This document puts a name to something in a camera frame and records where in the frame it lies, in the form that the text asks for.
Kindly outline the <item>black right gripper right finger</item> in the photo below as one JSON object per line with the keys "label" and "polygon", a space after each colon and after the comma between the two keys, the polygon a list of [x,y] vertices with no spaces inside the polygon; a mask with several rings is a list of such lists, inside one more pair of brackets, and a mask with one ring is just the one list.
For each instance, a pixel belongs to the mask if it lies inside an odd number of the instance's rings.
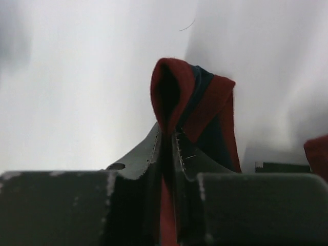
{"label": "black right gripper right finger", "polygon": [[239,174],[172,134],[181,245],[327,245],[327,184],[313,174]]}

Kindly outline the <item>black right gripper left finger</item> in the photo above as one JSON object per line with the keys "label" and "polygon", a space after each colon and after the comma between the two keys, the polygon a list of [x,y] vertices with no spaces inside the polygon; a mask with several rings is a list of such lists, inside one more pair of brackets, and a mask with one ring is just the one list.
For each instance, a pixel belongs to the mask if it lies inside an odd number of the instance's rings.
{"label": "black right gripper left finger", "polygon": [[1,245],[158,245],[162,134],[101,171],[1,175]]}

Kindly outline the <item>navy tank top red trim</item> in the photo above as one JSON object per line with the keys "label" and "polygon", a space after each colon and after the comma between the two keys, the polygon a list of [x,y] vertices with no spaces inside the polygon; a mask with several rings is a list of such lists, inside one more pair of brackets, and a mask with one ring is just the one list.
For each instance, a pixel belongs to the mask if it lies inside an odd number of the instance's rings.
{"label": "navy tank top red trim", "polygon": [[[232,172],[242,174],[234,134],[233,89],[235,83],[199,66],[175,58],[162,58],[151,79],[151,102],[163,134],[160,244],[177,241],[174,207],[172,134],[183,133],[209,158]],[[304,144],[310,172],[327,184],[327,137]]]}

